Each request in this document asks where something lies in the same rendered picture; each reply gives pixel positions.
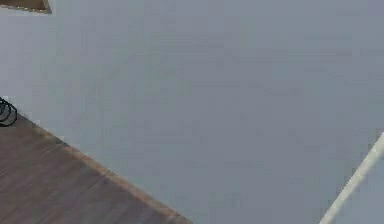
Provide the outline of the white door frame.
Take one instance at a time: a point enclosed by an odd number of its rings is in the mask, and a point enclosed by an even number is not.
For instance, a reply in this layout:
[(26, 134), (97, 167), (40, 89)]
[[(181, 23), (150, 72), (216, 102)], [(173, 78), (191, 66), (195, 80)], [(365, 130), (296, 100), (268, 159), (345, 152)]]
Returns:
[(333, 224), (348, 199), (367, 178), (375, 165), (384, 158), (384, 132), (381, 132), (375, 143), (371, 146), (366, 157), (356, 168), (352, 176), (346, 182), (335, 200), (328, 207), (319, 221), (319, 224)]

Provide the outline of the brown framed picture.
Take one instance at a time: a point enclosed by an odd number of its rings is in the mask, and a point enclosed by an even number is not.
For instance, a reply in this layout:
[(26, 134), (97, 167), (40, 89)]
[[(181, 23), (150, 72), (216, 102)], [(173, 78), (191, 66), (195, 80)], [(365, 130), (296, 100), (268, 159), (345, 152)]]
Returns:
[(0, 0), (0, 7), (43, 14), (51, 14), (49, 0)]

